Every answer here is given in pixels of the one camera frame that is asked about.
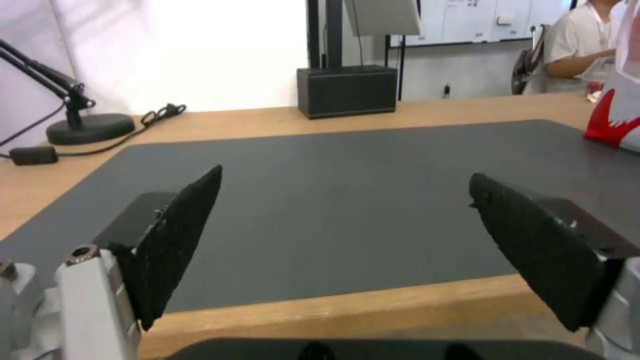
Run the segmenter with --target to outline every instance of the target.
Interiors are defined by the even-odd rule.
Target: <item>power cord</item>
[[[62,102],[60,104],[60,107],[55,109],[52,113],[48,114],[47,116],[43,117],[42,119],[32,123],[31,125],[25,127],[24,129],[18,131],[17,133],[9,136],[8,138],[4,139],[3,141],[0,142],[0,147],[5,146],[6,144],[12,142],[14,139],[16,139],[18,136],[26,133],[27,131],[33,129],[34,127],[42,124],[43,122],[51,119],[53,116],[55,116],[55,114],[59,113],[60,110],[62,110],[65,107],[65,103]],[[0,158],[5,158],[5,159],[11,159],[11,156],[7,155],[7,154],[0,154]]]
[[[55,163],[58,161],[58,158],[60,157],[70,158],[70,157],[77,157],[77,156],[89,156],[89,155],[100,154],[102,152],[109,151],[111,149],[114,149],[122,145],[123,143],[129,141],[131,138],[144,133],[145,131],[149,130],[151,127],[157,125],[158,123],[166,119],[170,119],[172,117],[176,117],[180,115],[181,113],[184,112],[184,110],[186,110],[186,108],[187,108],[186,105],[176,106],[174,104],[167,104],[164,108],[161,108],[157,112],[150,111],[147,114],[145,114],[145,116],[143,116],[142,119],[140,119],[140,123],[142,124],[142,128],[140,130],[137,130],[131,134],[128,134],[127,136],[123,137],[119,141],[112,143],[111,145],[103,147],[101,149],[83,151],[83,152],[56,152],[56,149],[53,146],[26,147],[26,148],[12,149],[9,152],[9,155],[0,154],[0,158],[11,159],[13,160],[13,163],[16,165],[39,165],[39,164]],[[55,113],[57,113],[59,110],[60,109],[46,116],[45,118],[38,120],[37,122],[26,127],[25,129],[20,130],[18,133],[11,135],[7,140],[3,140],[2,144],[4,145],[5,143],[20,136],[25,131],[28,131],[33,126],[36,126],[37,124],[42,123],[43,121],[47,120],[49,117],[55,115]]]
[[[131,138],[138,136],[142,133],[144,133],[145,131],[149,130],[150,127],[156,125],[157,123],[159,123],[160,121],[166,120],[166,119],[170,119],[172,117],[178,116],[181,113],[184,113],[184,110],[186,110],[187,106],[186,105],[174,105],[174,104],[167,104],[164,108],[161,108],[160,110],[158,110],[157,112],[155,111],[150,111],[147,114],[145,114],[145,116],[142,117],[142,119],[140,119],[140,123],[142,124],[142,128],[138,131],[135,131],[125,137],[123,137],[122,139],[120,139],[120,141],[117,141],[115,143],[112,143],[111,145],[107,146],[107,147],[103,147],[101,149],[97,149],[97,150],[91,150],[91,151],[84,151],[84,152],[59,152],[58,156],[61,158],[71,158],[74,156],[88,156],[88,155],[96,155],[96,154],[100,154],[102,152],[106,152],[109,151],[111,149],[115,149],[116,147],[122,145],[123,143],[129,141]]]
[[[362,37],[360,36],[360,24],[358,23],[358,11],[356,10],[356,0],[351,0],[353,5],[353,18],[356,20],[356,34],[358,35],[358,45],[360,46],[360,66],[364,66],[362,59]]]

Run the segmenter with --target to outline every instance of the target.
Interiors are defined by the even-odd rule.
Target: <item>person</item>
[[[600,58],[615,56],[620,24],[611,10],[620,1],[588,0],[551,27],[545,39],[547,91],[583,90],[576,77]]]

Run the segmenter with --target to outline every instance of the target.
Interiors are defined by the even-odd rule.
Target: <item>black lamp base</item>
[[[47,128],[47,139],[53,145],[81,145],[118,138],[136,129],[133,119],[124,114],[98,114],[82,117],[78,128],[59,121]]]

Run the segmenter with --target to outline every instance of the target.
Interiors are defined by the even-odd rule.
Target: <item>red and white bag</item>
[[[640,1],[620,24],[616,64],[591,115],[586,138],[640,152]]]

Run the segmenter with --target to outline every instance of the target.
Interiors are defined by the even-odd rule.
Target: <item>black desk mat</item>
[[[52,285],[139,194],[218,163],[220,197],[169,311],[511,274],[468,206],[473,172],[570,198],[640,241],[640,156],[530,120],[128,147],[0,241],[0,258]]]

